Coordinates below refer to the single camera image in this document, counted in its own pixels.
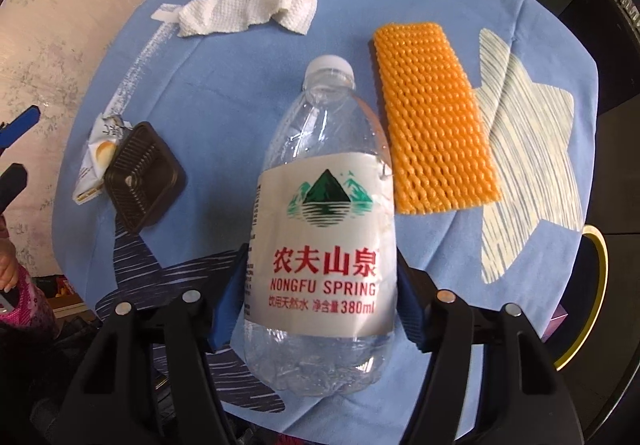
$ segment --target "snack wrapper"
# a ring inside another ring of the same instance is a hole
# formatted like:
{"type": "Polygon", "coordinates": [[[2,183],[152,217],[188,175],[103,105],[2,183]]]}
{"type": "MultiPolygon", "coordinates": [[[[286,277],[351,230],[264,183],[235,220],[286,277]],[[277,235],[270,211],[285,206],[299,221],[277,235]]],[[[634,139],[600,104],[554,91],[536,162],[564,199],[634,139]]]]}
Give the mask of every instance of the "snack wrapper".
{"type": "Polygon", "coordinates": [[[87,203],[102,193],[104,173],[118,145],[130,129],[131,124],[118,115],[98,115],[95,119],[73,194],[78,205],[87,203]]]}

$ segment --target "table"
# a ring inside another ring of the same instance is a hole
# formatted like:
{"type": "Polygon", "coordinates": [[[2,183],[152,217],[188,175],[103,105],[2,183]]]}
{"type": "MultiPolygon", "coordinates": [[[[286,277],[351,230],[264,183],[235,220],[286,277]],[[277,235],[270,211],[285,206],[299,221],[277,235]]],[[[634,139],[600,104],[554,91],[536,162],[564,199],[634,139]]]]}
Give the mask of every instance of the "table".
{"type": "MultiPolygon", "coordinates": [[[[477,88],[506,196],[485,208],[397,216],[399,248],[410,265],[470,304],[519,303],[542,333],[580,239],[597,94],[593,60],[551,13],[534,0],[318,0],[304,37],[269,23],[178,38],[174,24],[150,18],[163,4],[188,1],[140,6],[98,68],[72,129],[56,193],[54,250],[87,304],[108,313],[122,295],[142,306],[161,303],[224,266],[248,239],[264,151],[306,64],[322,53],[344,57],[358,93],[378,112],[373,31],[388,22],[434,21],[477,88]],[[114,96],[127,104],[126,120],[151,122],[188,175],[182,196],[140,237],[115,225],[105,196],[82,206],[71,199],[89,129],[114,96]]],[[[225,409],[324,443],[396,443],[429,360],[398,325],[385,375],[365,391],[322,400],[265,386],[258,393],[247,387],[255,379],[241,362],[241,320],[227,330],[230,348],[210,357],[214,380],[230,369],[238,376],[219,389],[225,409]]],[[[459,433],[473,425],[480,368],[476,348],[459,433]]]]}

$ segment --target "white star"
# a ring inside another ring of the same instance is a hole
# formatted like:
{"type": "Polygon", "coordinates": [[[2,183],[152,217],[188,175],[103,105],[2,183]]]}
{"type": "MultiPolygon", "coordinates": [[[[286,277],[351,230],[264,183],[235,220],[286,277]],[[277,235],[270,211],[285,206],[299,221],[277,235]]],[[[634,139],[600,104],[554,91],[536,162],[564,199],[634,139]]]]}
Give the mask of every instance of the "white star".
{"type": "Polygon", "coordinates": [[[482,214],[482,280],[500,279],[540,220],[582,230],[567,146],[574,123],[568,91],[531,81],[494,32],[480,32],[482,86],[475,89],[489,133],[502,200],[482,214]]]}

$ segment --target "black mount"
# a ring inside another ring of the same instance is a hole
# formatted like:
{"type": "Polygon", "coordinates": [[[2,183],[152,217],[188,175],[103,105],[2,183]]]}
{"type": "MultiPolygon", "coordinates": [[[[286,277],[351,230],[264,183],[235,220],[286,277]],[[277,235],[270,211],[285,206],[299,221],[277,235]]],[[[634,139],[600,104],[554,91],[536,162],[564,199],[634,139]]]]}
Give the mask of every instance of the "black mount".
{"type": "MultiPolygon", "coordinates": [[[[244,275],[247,248],[226,271],[167,306],[116,306],[69,387],[54,445],[169,443],[154,400],[153,343],[166,346],[180,443],[237,443],[204,353],[214,351],[207,340],[212,314],[229,280],[244,275]]],[[[399,252],[398,289],[408,337],[422,352],[434,353],[402,445],[584,443],[568,390],[517,305],[500,311],[471,307],[453,292],[437,290],[399,252]],[[485,345],[478,417],[475,428],[456,441],[473,344],[485,345]]]]}

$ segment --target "dark plastic container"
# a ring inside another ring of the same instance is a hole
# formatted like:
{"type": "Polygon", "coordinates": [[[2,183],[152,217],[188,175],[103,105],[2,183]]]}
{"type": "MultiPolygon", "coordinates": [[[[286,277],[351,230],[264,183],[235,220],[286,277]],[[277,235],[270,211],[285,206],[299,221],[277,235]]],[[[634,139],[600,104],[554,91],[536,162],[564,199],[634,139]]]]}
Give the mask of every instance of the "dark plastic container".
{"type": "Polygon", "coordinates": [[[185,183],[182,166],[148,122],[133,128],[104,173],[104,187],[132,234],[157,223],[185,183]]]}

